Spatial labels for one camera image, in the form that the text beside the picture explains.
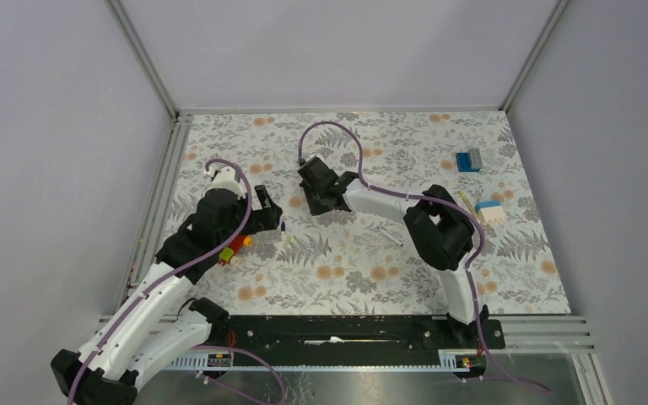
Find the blue white eraser block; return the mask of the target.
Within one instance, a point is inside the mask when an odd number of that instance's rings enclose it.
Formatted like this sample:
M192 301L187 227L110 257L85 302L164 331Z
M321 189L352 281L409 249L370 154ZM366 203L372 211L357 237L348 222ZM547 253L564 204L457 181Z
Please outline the blue white eraser block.
M506 212L499 200L479 202L474 209L483 224L502 224L507 220Z

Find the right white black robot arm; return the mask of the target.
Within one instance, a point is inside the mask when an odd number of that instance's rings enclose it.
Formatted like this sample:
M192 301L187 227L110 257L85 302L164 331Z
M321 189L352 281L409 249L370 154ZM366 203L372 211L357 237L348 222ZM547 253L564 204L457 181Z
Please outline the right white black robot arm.
M483 324L476 317L473 293L463 269L473 248L471 221L456 209L448 191L433 185L424 192L433 202L416 200L403 192L380 192L366 186L351 171L337 174L320 157L300 159L297 173L310 214L334 210L367 213L403 224L419 257L440 271L447 298L451 339L458 346L472 347L483 337Z

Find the blue grey toy blocks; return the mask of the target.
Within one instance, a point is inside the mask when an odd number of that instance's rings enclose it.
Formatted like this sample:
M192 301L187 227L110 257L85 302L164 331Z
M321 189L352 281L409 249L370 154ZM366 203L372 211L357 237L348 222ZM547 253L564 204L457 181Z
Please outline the blue grey toy blocks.
M480 172L483 168L480 149L470 148L467 152L456 153L456 166L460 172Z

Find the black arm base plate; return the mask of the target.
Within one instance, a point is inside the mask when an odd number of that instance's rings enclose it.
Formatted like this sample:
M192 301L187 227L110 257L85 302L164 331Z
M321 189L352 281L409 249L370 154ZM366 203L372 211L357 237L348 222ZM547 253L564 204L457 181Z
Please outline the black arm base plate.
M485 320L478 330L444 316L230 316L205 343L244 349L259 362L383 365L417 364L437 351L474 355L481 342L505 348L499 321Z

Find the floral patterned table mat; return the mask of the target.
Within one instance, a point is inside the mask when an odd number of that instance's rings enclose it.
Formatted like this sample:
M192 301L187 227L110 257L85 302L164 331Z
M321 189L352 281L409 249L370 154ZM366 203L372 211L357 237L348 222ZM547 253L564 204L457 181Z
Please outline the floral patterned table mat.
M483 168L460 172L456 153L480 149ZM209 270L191 289L238 314L441 314L437 271L418 257L406 228L364 213L312 216L297 175L299 154L335 171L364 169L372 184L420 193L437 184L465 206L499 200L507 220L486 227L472 264L478 294L494 314L565 314L570 304L521 157L501 111L198 115L188 133L164 236L208 188L204 165L238 164L283 209L291 243L255 235L235 265ZM403 242L397 246L377 228Z

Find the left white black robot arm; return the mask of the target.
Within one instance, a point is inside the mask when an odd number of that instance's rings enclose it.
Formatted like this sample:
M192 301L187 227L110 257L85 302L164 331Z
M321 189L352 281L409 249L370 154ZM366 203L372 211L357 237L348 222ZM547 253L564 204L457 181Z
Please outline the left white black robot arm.
M51 370L70 404L132 404L142 388L191 348L231 343L229 312L207 298L189 302L169 327L153 334L165 312L200 278L221 264L220 253L238 237L276 230L283 210L264 185L252 195L213 187L195 213L167 238L155 262L118 312L76 351L60 350Z

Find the red yellow green toy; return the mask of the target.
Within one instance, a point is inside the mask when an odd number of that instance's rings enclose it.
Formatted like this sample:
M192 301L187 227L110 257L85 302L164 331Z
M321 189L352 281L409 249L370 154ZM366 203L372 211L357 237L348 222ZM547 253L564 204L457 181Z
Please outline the red yellow green toy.
M235 237L232 242L227 245L219 253L220 265L235 265L239 261L239 252L243 247L248 247L252 244L252 237L250 235L239 235Z

